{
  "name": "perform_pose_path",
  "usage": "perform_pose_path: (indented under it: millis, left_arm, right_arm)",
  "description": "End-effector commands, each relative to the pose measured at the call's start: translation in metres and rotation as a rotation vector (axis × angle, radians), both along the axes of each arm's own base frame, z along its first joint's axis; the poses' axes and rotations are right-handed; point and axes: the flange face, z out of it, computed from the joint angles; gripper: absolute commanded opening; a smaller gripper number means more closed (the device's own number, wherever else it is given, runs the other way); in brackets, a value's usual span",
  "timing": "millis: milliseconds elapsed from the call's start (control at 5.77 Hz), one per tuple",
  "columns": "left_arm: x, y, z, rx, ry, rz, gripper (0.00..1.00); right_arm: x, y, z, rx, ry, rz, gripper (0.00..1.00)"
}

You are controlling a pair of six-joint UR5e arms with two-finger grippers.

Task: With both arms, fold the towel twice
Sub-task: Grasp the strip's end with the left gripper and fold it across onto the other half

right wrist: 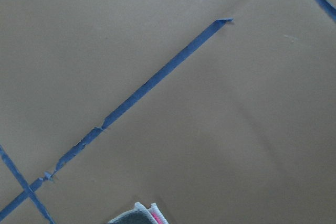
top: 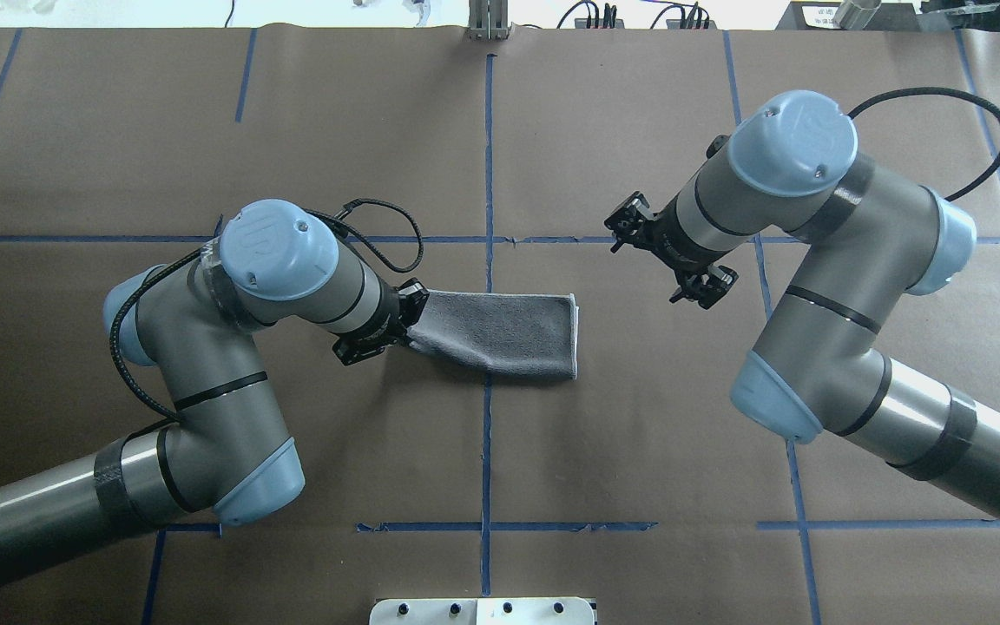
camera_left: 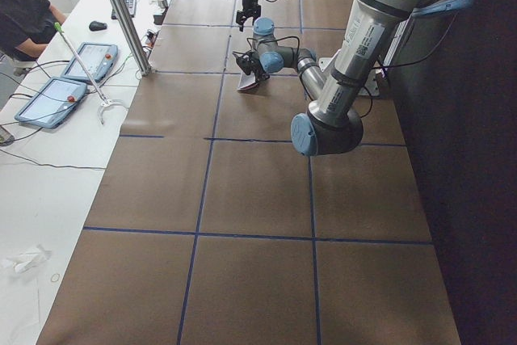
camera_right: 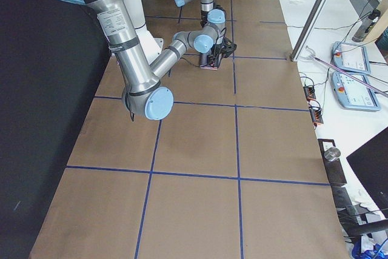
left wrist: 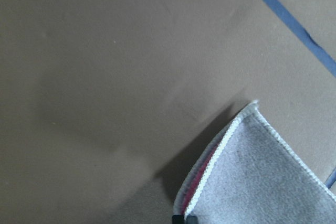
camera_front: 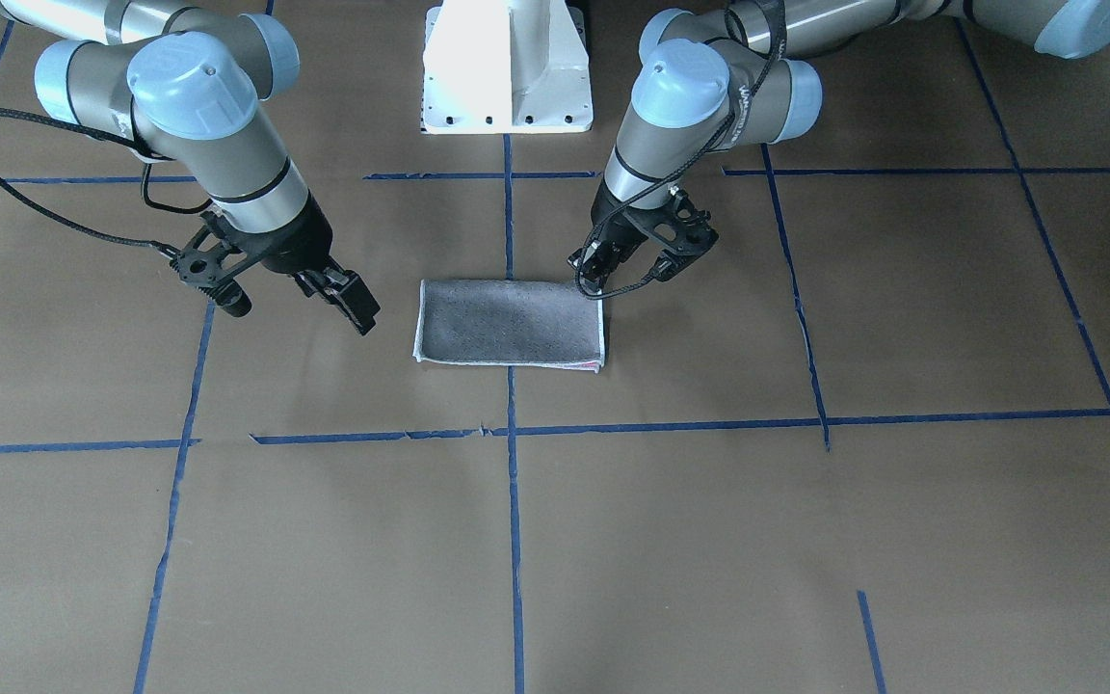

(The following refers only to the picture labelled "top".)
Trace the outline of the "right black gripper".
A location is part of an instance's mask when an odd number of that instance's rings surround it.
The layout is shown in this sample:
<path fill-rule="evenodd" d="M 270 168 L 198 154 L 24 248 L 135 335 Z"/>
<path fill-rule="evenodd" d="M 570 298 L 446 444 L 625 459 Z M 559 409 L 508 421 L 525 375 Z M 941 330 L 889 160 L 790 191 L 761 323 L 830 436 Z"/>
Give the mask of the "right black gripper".
<path fill-rule="evenodd" d="M 725 253 L 700 246 L 680 224 L 674 197 L 660 211 L 652 211 L 643 193 L 628 195 L 604 221 L 614 234 L 616 253 L 626 245 L 650 252 L 667 266 L 677 281 L 670 302 L 689 300 L 709 309 L 734 288 L 739 275 L 730 266 L 720 266 Z"/>

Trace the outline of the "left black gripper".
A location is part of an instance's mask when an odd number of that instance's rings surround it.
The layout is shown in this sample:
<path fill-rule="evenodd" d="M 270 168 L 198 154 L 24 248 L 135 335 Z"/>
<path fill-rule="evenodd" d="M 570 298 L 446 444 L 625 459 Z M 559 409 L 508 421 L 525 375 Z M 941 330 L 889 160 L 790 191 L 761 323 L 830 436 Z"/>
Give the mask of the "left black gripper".
<path fill-rule="evenodd" d="M 372 316 L 350 332 L 336 332 L 338 340 L 332 346 L 344 365 L 373 359 L 388 345 L 405 344 L 408 331 L 420 320 L 430 292 L 417 278 L 407 280 L 393 289 L 377 278 L 378 299 Z"/>

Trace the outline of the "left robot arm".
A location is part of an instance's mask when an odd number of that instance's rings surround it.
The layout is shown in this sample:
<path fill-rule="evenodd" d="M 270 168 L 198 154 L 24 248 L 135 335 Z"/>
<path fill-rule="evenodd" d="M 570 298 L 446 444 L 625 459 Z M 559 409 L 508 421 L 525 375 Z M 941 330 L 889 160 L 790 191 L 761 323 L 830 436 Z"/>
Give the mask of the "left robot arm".
<path fill-rule="evenodd" d="M 302 493 L 254 334 L 301 318 L 336 337 L 350 365 L 404 344 L 429 297 L 419 280 L 382 280 L 349 231 L 342 216 L 255 201 L 197 252 L 108 293 L 116 369 L 155 365 L 174 407 L 143 397 L 159 424 L 0 488 L 0 587 L 206 508 L 241 525 Z"/>

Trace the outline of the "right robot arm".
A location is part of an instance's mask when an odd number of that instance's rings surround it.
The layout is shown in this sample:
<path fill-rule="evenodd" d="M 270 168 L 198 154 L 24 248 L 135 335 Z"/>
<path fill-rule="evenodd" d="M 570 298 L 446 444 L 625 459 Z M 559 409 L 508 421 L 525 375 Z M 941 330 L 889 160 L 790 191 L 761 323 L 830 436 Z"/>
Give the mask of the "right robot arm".
<path fill-rule="evenodd" d="M 705 309 L 738 278 L 720 260 L 762 230 L 806 244 L 733 383 L 734 406 L 790 442 L 833 432 L 1000 519 L 1000 412 L 873 347 L 901 297 L 935 293 L 964 269 L 975 221 L 861 154 L 851 115 L 829 96 L 774 96 L 714 139 L 662 210 L 633 193 L 604 225 L 615 248 L 674 273 L 672 301 Z"/>

